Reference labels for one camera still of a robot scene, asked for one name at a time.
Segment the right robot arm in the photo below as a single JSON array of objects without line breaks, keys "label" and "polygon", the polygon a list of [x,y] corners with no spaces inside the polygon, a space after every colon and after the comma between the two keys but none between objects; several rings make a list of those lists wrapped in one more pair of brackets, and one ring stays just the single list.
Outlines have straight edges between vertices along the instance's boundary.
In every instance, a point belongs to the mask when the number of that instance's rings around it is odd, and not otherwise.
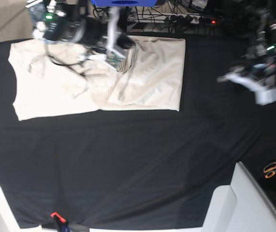
[{"label": "right robot arm", "polygon": [[49,43],[127,50],[135,42],[119,30],[119,7],[108,7],[107,19],[89,15],[89,2],[77,0],[28,0],[25,6],[34,26],[33,38]]}]

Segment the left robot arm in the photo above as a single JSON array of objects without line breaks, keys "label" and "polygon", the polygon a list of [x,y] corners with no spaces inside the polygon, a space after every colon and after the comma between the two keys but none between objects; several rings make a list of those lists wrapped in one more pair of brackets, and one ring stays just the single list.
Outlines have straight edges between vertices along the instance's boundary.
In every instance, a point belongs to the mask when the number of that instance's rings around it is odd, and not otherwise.
[{"label": "left robot arm", "polygon": [[276,8],[269,5],[257,10],[260,22],[249,40],[247,53],[233,64],[230,71],[217,78],[218,82],[231,81],[249,90],[256,86],[276,87]]}]

